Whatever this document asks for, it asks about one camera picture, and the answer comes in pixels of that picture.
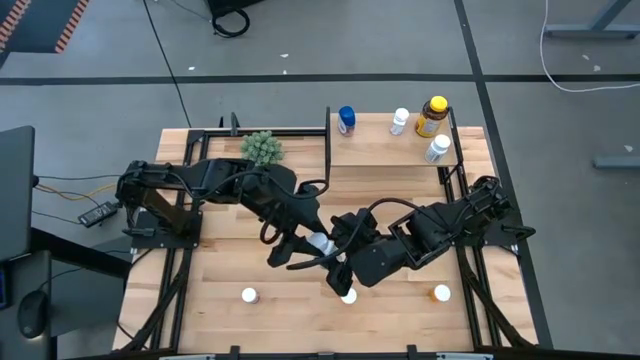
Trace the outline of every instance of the raised wooden platform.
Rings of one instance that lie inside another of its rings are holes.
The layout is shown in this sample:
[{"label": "raised wooden platform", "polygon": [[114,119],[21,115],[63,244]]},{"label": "raised wooden platform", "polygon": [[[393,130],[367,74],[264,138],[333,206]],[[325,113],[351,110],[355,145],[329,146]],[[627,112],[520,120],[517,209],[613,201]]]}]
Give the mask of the raised wooden platform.
[{"label": "raised wooden platform", "polygon": [[[187,131],[163,132],[157,162],[182,162]],[[469,182],[493,174],[483,129],[461,127],[459,133]],[[240,143],[241,139],[215,138],[208,156],[238,157]],[[295,170],[298,181],[323,177],[323,138],[285,138],[283,143],[283,164]],[[432,167],[338,166],[332,169],[330,190],[319,198],[320,217],[328,226],[331,215],[356,211],[384,196],[420,205],[444,201]],[[472,349],[455,251],[419,271],[402,269],[373,288],[355,285],[358,301],[349,306],[326,285],[326,272],[321,268],[270,268],[266,264],[270,249],[259,242],[260,223],[248,210],[213,204],[204,205],[203,210],[202,241],[193,256],[181,353],[227,353],[231,345],[240,345],[243,353],[405,352],[407,344],[416,344],[419,351]],[[408,211],[401,205],[385,204],[374,214],[385,231]],[[498,248],[488,248],[484,254],[496,303],[521,334],[535,342],[516,258]],[[164,258],[164,250],[154,250],[131,272],[120,316],[130,332],[142,326],[156,304]],[[292,261],[303,258],[294,256]],[[452,289],[452,299],[433,303],[427,293],[441,283]],[[242,302],[240,293],[245,287],[258,290],[258,304]],[[480,305],[478,309],[488,344],[484,311]],[[166,318],[171,319],[171,309],[168,314]],[[169,329],[166,325],[165,345]],[[118,332],[114,348],[126,342]]]},{"label": "raised wooden platform", "polygon": [[[356,129],[351,137],[338,131],[338,114],[331,114],[331,165],[332,166],[453,166],[458,163],[453,147],[437,164],[429,163],[424,155],[433,138],[418,135],[414,128],[419,114],[411,114],[402,135],[392,135],[389,129],[393,114],[356,115]],[[442,120],[437,135],[450,139],[449,117]]]}]

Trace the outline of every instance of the desk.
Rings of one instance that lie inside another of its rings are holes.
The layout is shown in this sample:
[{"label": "desk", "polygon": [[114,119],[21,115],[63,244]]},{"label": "desk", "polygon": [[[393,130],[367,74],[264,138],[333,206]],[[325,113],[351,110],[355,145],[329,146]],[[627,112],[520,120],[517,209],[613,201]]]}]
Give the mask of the desk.
[{"label": "desk", "polygon": [[[458,130],[469,183],[493,174],[483,129]],[[156,161],[182,164],[188,134],[188,129],[164,130]],[[324,137],[288,136],[281,141],[282,163],[296,172],[298,182],[324,176]],[[241,142],[241,138],[215,137],[208,142],[206,156],[239,157]],[[193,161],[200,147],[194,146]],[[165,194],[169,200],[176,197]],[[332,166],[330,190],[319,198],[319,216],[327,225],[331,215],[367,207],[383,196],[416,204],[445,201],[433,167]],[[355,284],[358,301],[348,306],[325,283],[326,272],[320,268],[270,268],[266,264],[270,249],[257,240],[261,224],[248,210],[214,204],[205,204],[202,210],[201,242],[193,252],[179,353],[228,353],[232,345],[239,345],[242,353],[405,352],[408,344],[417,345],[419,351],[473,349],[455,250],[419,271],[402,269],[373,288]],[[379,229],[384,230],[409,211],[385,204],[374,214]],[[496,304],[521,335],[535,343],[516,257],[495,247],[483,252]],[[156,305],[165,253],[154,250],[132,269],[120,316],[125,329],[139,329]],[[303,258],[294,256],[292,262]],[[436,304],[427,298],[427,292],[441,283],[452,289],[453,296],[448,303]],[[258,290],[258,304],[242,302],[240,293],[245,287]],[[484,310],[479,301],[475,304],[488,344]],[[172,311],[170,308],[165,319],[172,318]],[[169,343],[169,330],[165,322],[161,347]],[[114,348],[127,342],[118,332]]]}]

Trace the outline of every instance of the concrete floor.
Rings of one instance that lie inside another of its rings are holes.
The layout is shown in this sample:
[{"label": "concrete floor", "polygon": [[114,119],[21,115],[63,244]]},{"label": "concrete floor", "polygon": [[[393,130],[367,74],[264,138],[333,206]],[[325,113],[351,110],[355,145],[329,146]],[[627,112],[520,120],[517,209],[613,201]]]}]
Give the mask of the concrete floor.
[{"label": "concrete floor", "polygon": [[[207,13],[201,0],[181,2]],[[585,22],[606,1],[550,2],[550,22]],[[542,74],[542,0],[464,5],[485,74]],[[167,0],[149,6],[176,75],[471,74],[453,2],[267,0],[247,9],[252,27],[232,40],[213,36],[207,22]],[[639,16],[636,1],[617,22]],[[232,17],[223,22],[238,26]],[[594,74],[594,65],[599,73],[640,73],[640,40],[551,39],[545,56],[557,74]],[[141,0],[93,0],[64,54],[11,54],[0,69],[0,78],[167,75]],[[529,243],[554,346],[640,354],[640,172],[590,166],[596,154],[626,154],[625,145],[640,151],[640,88],[568,94],[549,83],[487,87],[524,221],[538,230]],[[473,82],[216,83],[181,90],[197,127],[216,126],[231,111],[243,126],[320,125],[326,105],[415,111],[435,94],[450,99],[459,125],[485,121]],[[1,129],[35,126],[40,175],[121,173],[133,159],[153,159],[161,129],[185,126],[172,85],[0,86],[0,108]],[[46,183],[86,192],[108,179]],[[34,209],[66,218],[89,207],[41,193],[34,200]],[[91,230],[38,216],[34,224],[103,250],[128,247],[118,238],[121,218]],[[60,337],[60,357],[109,351],[121,283],[77,272],[56,279],[54,289],[63,298],[93,296],[84,311],[100,309],[102,323]]]}]

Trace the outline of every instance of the succulent plant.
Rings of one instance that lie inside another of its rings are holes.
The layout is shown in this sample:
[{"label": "succulent plant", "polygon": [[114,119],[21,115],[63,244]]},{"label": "succulent plant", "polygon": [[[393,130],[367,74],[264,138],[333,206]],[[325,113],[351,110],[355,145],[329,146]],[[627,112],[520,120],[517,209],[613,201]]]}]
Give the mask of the succulent plant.
[{"label": "succulent plant", "polygon": [[258,166],[277,164],[284,158],[282,144],[271,135],[271,131],[255,132],[243,139],[240,147],[242,158],[255,161]]}]

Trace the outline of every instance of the white cap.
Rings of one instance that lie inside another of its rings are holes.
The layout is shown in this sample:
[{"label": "white cap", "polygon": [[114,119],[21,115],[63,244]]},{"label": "white cap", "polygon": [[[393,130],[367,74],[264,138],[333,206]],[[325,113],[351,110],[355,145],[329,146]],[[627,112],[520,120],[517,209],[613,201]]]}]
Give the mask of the white cap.
[{"label": "white cap", "polygon": [[438,152],[447,151],[449,146],[451,146],[451,139],[449,139],[447,135],[438,135],[433,140],[433,146]]},{"label": "white cap", "polygon": [[358,293],[356,293],[356,289],[351,288],[349,289],[349,293],[347,293],[347,296],[343,296],[340,299],[342,299],[342,302],[344,302],[345,304],[351,305],[356,302],[357,298]]},{"label": "white cap", "polygon": [[451,299],[451,290],[447,285],[438,285],[435,290],[433,290],[433,294],[436,296],[436,299],[439,301],[445,302]]},{"label": "white cap", "polygon": [[396,125],[404,126],[404,124],[407,123],[408,119],[409,119],[409,110],[405,108],[398,108],[398,110],[396,110],[395,116],[393,117],[393,123]]},{"label": "white cap", "polygon": [[242,290],[242,300],[247,303],[255,303],[258,300],[258,292],[254,288]]}]

